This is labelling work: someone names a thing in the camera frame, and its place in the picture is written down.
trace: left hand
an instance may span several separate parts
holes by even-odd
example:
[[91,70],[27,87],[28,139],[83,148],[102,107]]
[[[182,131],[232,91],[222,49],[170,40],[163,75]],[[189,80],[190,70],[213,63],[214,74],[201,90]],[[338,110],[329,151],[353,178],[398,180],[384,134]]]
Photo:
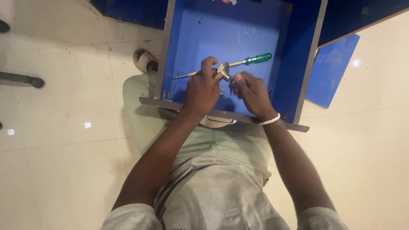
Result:
[[219,60],[212,56],[202,61],[201,70],[187,82],[183,108],[201,117],[213,109],[220,97],[219,82],[222,79],[222,74],[217,74],[212,78],[215,69],[212,69],[211,65],[218,62]]

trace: white bracelet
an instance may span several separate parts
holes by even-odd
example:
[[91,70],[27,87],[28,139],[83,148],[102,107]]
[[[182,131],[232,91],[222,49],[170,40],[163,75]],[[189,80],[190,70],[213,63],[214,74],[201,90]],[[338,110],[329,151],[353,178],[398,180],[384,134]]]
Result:
[[270,123],[273,123],[274,121],[276,121],[278,119],[280,119],[280,114],[278,114],[274,119],[271,119],[271,120],[266,121],[266,122],[259,123],[259,125],[270,124]]

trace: green screwdriver handle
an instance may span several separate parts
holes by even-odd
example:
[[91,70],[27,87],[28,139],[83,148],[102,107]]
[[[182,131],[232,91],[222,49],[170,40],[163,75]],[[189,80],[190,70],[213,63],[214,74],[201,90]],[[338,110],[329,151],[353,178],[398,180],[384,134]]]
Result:
[[268,61],[271,59],[271,57],[272,57],[271,53],[266,53],[266,54],[257,55],[253,58],[246,58],[245,65],[250,65],[251,63],[260,63],[260,62]]

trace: hand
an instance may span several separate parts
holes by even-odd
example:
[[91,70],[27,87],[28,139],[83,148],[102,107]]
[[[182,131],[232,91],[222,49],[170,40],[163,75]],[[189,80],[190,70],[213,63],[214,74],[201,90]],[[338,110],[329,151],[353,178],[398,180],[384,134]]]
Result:
[[234,94],[244,100],[250,113],[256,115],[261,122],[274,119],[277,112],[273,109],[268,98],[267,87],[264,80],[256,78],[247,72],[234,75],[236,88]]
[[217,74],[212,78],[216,69],[211,65],[219,62],[218,59],[209,56],[202,61],[202,67],[199,72],[193,75],[187,82],[186,98],[184,108],[204,117],[210,112],[219,100],[219,82],[222,74]]

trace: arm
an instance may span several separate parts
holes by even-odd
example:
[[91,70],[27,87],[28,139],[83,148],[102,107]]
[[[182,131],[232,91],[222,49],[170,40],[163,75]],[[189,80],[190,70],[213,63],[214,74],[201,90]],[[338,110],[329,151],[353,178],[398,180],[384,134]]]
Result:
[[[277,116],[262,79],[243,72],[236,74],[234,80],[237,85],[235,94],[243,98],[247,109],[261,122]],[[277,120],[264,125],[263,128],[273,150],[281,178],[294,201],[297,215],[310,207],[326,207],[335,211],[314,165],[287,131],[284,123]]]
[[183,143],[220,97],[222,75],[212,78],[214,70],[211,68],[217,62],[216,58],[206,58],[202,61],[202,69],[189,79],[183,108],[132,168],[113,210],[131,203],[145,203],[153,207],[156,194]]

